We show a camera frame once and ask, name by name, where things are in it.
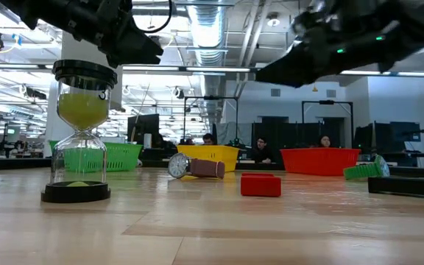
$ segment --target person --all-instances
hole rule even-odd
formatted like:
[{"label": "person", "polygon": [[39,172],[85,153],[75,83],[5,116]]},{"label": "person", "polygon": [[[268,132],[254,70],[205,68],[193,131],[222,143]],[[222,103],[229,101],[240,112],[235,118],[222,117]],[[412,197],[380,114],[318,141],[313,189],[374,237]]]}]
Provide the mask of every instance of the person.
[{"label": "person", "polygon": [[274,157],[272,155],[271,150],[267,146],[267,140],[265,137],[260,137],[256,141],[257,149],[254,149],[252,159],[255,163],[272,163],[274,161]]},{"label": "person", "polygon": [[202,139],[204,141],[204,145],[215,145],[215,143],[213,142],[213,135],[211,135],[210,133],[204,134]]},{"label": "person", "polygon": [[318,138],[318,147],[328,148],[331,146],[330,137],[327,135],[321,135]]}]

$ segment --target hourglass base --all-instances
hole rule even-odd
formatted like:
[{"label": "hourglass base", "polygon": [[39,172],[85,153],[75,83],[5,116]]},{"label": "hourglass base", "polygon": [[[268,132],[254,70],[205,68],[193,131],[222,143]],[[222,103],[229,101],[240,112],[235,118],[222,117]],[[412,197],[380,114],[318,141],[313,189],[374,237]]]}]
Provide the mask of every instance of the hourglass base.
[{"label": "hourglass base", "polygon": [[42,202],[77,203],[95,202],[110,198],[110,189],[107,183],[98,181],[65,181],[47,184],[42,191]]}]

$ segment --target red basket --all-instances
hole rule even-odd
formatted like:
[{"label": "red basket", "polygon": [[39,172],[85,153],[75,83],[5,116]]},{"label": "red basket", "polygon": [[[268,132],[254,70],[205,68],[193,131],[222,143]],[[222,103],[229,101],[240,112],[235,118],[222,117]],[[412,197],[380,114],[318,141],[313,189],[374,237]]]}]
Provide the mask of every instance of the red basket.
[{"label": "red basket", "polygon": [[289,173],[342,176],[343,170],[356,165],[360,149],[305,148],[282,149]]}]

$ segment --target hourglass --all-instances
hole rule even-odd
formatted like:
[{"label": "hourglass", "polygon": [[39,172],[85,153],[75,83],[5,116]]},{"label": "hourglass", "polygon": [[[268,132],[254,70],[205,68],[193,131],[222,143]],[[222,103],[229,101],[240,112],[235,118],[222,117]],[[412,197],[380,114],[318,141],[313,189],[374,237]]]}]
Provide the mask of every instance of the hourglass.
[{"label": "hourglass", "polygon": [[117,74],[81,60],[59,60],[52,69],[58,81],[58,116],[74,134],[52,150],[50,182],[44,202],[92,202],[110,197],[106,182],[106,146],[91,130],[107,120],[110,90]]}]

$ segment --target pillar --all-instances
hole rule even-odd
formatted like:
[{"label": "pillar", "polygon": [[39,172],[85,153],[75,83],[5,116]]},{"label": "pillar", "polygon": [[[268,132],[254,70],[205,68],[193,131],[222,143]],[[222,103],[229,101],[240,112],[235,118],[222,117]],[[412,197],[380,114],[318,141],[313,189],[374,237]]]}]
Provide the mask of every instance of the pillar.
[{"label": "pillar", "polygon": [[[63,33],[62,60],[85,60],[109,67],[106,55],[97,47],[84,40],[77,41],[69,33]],[[122,66],[114,69],[117,73],[117,85],[111,91],[110,109],[118,110],[122,105]],[[58,83],[53,79],[49,91],[49,107],[47,108],[47,125],[45,131],[44,157],[52,155],[49,141],[59,141],[71,134],[73,129],[69,127],[57,114]]]}]

